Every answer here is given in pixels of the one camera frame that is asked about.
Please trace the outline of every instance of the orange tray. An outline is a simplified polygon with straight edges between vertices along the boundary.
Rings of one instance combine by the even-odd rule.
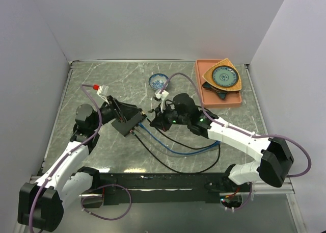
[[[200,97],[203,105],[206,108],[230,108],[240,107],[242,98],[239,91],[230,92],[226,95],[225,99],[219,98],[214,92],[204,89],[202,84],[205,82],[203,74],[213,65],[220,62],[221,60],[216,59],[198,59],[195,63],[196,79]]]

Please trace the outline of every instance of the white wall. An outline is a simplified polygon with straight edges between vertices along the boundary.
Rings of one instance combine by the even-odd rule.
[[[299,141],[311,171],[292,179],[308,232],[326,230],[326,0],[285,0],[259,46],[250,73],[269,133]],[[291,173],[307,162],[294,152]]]
[[[34,0],[72,60],[250,63],[283,0]]]
[[[68,62],[32,0],[0,0],[0,225],[12,232],[20,187],[45,154]]]

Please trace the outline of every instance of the blue cable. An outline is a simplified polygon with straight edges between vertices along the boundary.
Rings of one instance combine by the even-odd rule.
[[[176,152],[176,151],[173,151],[171,150],[170,148],[168,148],[166,145],[164,145],[161,141],[159,141],[154,135],[152,135],[151,132],[149,132],[149,130],[147,128],[145,128],[145,126],[142,124],[142,123],[138,123],[139,127],[141,127],[142,129],[144,129],[151,137],[153,137],[154,140],[156,140],[160,145],[164,146],[167,150],[169,150],[170,152],[172,153],[175,153],[175,154],[179,154],[179,155],[194,155],[194,154],[198,154],[198,153],[201,153],[203,151],[206,151],[208,149],[211,149],[212,147],[215,147],[217,145],[219,145],[219,141],[216,141],[215,143],[213,143],[212,145],[210,145],[209,147],[207,148],[204,148],[202,150],[198,150],[198,151],[195,151],[195,152],[191,152],[191,153],[181,153],[181,152]]]

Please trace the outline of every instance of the marble tabletop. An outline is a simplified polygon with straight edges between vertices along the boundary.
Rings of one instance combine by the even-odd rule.
[[[147,111],[158,105],[158,102],[152,98],[154,90],[148,85],[148,78],[151,74],[164,73],[170,76],[175,72],[183,72],[196,81],[194,62],[74,62],[71,68],[71,77],[48,147],[43,171],[49,169],[66,148],[75,124],[76,108],[83,103],[90,103],[80,89],[82,83],[108,85],[110,95],[118,101],[137,105]],[[241,107],[211,109],[211,111],[234,125],[263,134],[264,128],[247,70],[244,65],[236,65],[236,68],[242,80]],[[100,106],[103,100],[96,95],[95,91],[91,89],[89,91]],[[171,99],[176,94],[186,92],[195,100],[195,103],[199,104],[192,85],[182,76],[174,77],[167,91],[170,93]],[[148,114],[148,117],[153,119],[154,115],[154,113]],[[192,150],[161,136],[155,129],[149,127],[147,121],[144,121],[143,124],[171,149],[178,152],[192,152]],[[104,125],[99,133],[100,139],[97,146],[81,166],[110,172],[171,172],[158,163],[134,136],[123,137],[111,124]],[[211,140],[192,134],[186,126],[182,125],[173,125],[166,134],[194,147],[213,143]],[[216,160],[218,154],[217,150],[213,150],[191,157],[169,157],[154,149],[147,140],[144,139],[144,142],[163,162],[182,172],[196,172],[205,169]],[[251,161],[252,158],[243,152],[222,144],[220,160],[208,172],[224,172],[230,164],[243,164]]]

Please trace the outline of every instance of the blue bowl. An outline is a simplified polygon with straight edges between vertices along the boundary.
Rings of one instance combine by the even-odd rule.
[[[163,85],[168,81],[168,79],[168,76],[166,76],[165,74],[156,73],[149,77],[148,84],[152,87],[152,89],[157,90],[163,88]]]

